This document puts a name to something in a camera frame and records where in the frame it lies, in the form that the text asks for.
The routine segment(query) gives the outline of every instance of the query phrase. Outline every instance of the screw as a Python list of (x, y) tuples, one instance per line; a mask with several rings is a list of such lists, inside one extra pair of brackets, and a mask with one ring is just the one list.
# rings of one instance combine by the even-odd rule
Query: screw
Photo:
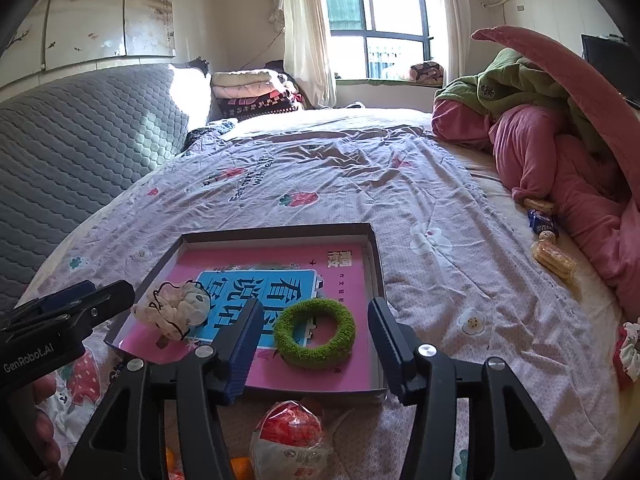
[(499, 357), (489, 357), (486, 363), (489, 365), (489, 368), (491, 368), (492, 370), (496, 370), (498, 372), (500, 370), (504, 370), (505, 362)]
[(433, 357), (438, 351), (433, 345), (420, 345), (418, 346), (418, 354), (424, 357)]
[(196, 348), (196, 355), (198, 357), (209, 357), (213, 354), (213, 348), (209, 345), (198, 346)]
[(135, 359), (132, 359), (127, 363), (127, 370), (129, 370), (130, 372), (137, 372), (144, 365), (145, 365), (145, 362), (142, 359), (138, 359), (136, 357)]

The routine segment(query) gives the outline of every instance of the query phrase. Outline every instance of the blue gripper pad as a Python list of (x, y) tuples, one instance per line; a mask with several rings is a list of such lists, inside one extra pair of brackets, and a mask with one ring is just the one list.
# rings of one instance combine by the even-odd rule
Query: blue gripper pad
[(367, 320), (389, 390), (403, 402), (407, 383), (416, 375), (412, 349), (384, 299), (374, 298), (369, 302)]
[(255, 349), (264, 325), (264, 307), (258, 300), (247, 300), (236, 322), (220, 330), (212, 345), (227, 364), (224, 403), (232, 404), (242, 394)]

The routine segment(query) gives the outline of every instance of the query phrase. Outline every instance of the plum blossom painting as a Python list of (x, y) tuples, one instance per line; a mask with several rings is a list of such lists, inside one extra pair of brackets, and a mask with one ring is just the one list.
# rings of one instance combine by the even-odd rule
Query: plum blossom painting
[(171, 0), (40, 0), (0, 57), (0, 88), (120, 56), (175, 56)]
[(127, 56), (175, 56), (171, 0), (125, 0)]
[(44, 19), (49, 0), (39, 0), (0, 57), (0, 87), (39, 72)]
[(51, 0), (44, 48), (47, 70), (124, 56), (122, 0)]

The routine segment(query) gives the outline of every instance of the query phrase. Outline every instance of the television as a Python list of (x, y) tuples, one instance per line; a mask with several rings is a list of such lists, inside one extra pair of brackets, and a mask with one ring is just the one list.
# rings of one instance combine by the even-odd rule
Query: television
[(635, 108), (640, 109), (640, 59), (618, 38), (582, 35), (582, 56)]

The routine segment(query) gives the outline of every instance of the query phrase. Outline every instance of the green blanket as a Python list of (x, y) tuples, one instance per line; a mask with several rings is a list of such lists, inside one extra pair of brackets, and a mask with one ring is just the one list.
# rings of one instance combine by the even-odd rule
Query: green blanket
[(436, 92), (436, 101), (451, 99), (497, 120), (522, 104), (565, 110), (591, 153), (610, 156), (609, 147), (567, 91), (532, 61), (512, 48), (501, 50), (478, 75), (460, 77)]

